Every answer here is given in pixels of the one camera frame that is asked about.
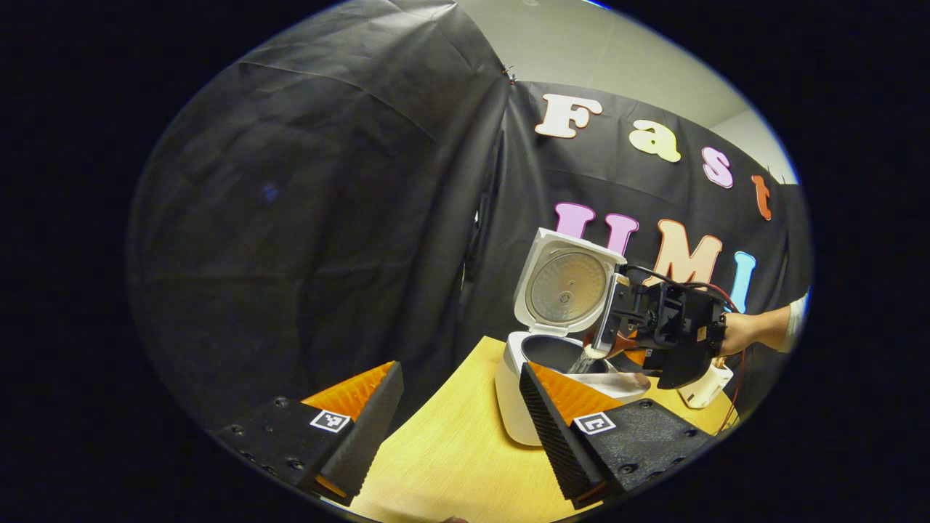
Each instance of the human arm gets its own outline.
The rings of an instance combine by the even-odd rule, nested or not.
[[[742,352],[755,342],[787,353],[804,322],[807,294],[791,305],[759,315],[726,313],[726,333],[720,356]]]

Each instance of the wall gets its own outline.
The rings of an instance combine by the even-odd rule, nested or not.
[[[730,141],[755,161],[768,168],[776,180],[797,183],[797,175],[777,137],[752,109],[748,109],[710,129]]]
[[[703,127],[749,105],[704,62],[616,11],[581,0],[458,0],[517,80],[588,87]]]

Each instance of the black backdrop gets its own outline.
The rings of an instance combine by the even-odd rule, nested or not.
[[[321,7],[5,7],[15,80],[7,81],[14,175],[6,195],[16,196],[4,209],[15,264],[4,316],[13,356],[4,383],[8,519],[321,516],[231,460],[166,392],[129,316],[120,248],[146,157],[184,102],[257,42]],[[724,521],[904,515],[917,493],[918,461],[906,441],[916,425],[891,419],[886,395],[861,385],[874,383],[875,348],[920,346],[917,330],[886,320],[904,312],[892,301],[902,287],[873,278],[890,275],[880,263],[891,266],[917,237],[888,229],[886,218],[915,223],[919,199],[870,182],[888,173],[884,181],[897,174],[911,183],[906,162],[918,149],[867,131],[889,109],[912,112],[919,68],[892,51],[917,48],[908,20],[920,17],[818,2],[623,8],[722,71],[772,122],[814,202],[817,280],[801,350],[751,422],[622,514],[660,517],[675,500],[678,516]],[[885,210],[885,219],[857,218],[868,208]],[[897,443],[870,427],[888,427]]]
[[[635,217],[626,254],[650,268],[661,219],[683,223],[692,248],[720,238],[712,283],[724,288],[733,254],[747,250],[757,261],[749,313],[804,294],[809,241],[788,242],[791,214],[806,230],[796,188],[782,191],[675,114],[585,88],[512,84],[503,69],[451,1],[356,0],[259,45],[184,107],[140,181],[127,254],[142,338],[196,420],[215,430],[270,397],[310,396],[397,359],[399,426],[481,336],[521,329],[512,292],[560,202],[601,216],[588,238],[602,245],[603,216]],[[574,139],[544,137],[533,128],[546,93],[604,111]],[[682,159],[635,149],[627,137],[640,119],[671,129]],[[732,188],[707,180],[706,146],[729,158]],[[771,193],[770,221],[752,175]],[[773,381],[773,361],[747,383]],[[745,414],[760,399],[742,395],[737,407]]]

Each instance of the red cable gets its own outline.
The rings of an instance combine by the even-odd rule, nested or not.
[[[726,298],[726,304],[729,305],[731,309],[733,309],[733,312],[735,313],[739,312],[739,309],[733,304],[733,300],[730,298],[730,295],[727,294],[722,288],[719,288],[716,285],[713,285],[712,283],[704,283],[704,282],[699,282],[699,281],[687,282],[686,285],[688,287],[710,287],[710,288],[715,289],[717,292],[724,295],[724,298]]]
[[[730,415],[733,414],[733,409],[737,407],[737,398],[739,397],[739,387],[743,385],[743,370],[746,368],[746,351],[744,350],[742,356],[739,359],[739,376],[737,376],[737,390],[733,393],[733,401],[730,403],[730,409],[726,412],[726,417],[724,422],[721,423],[720,428],[717,429],[717,433],[724,430],[726,427],[726,422],[730,421]]]

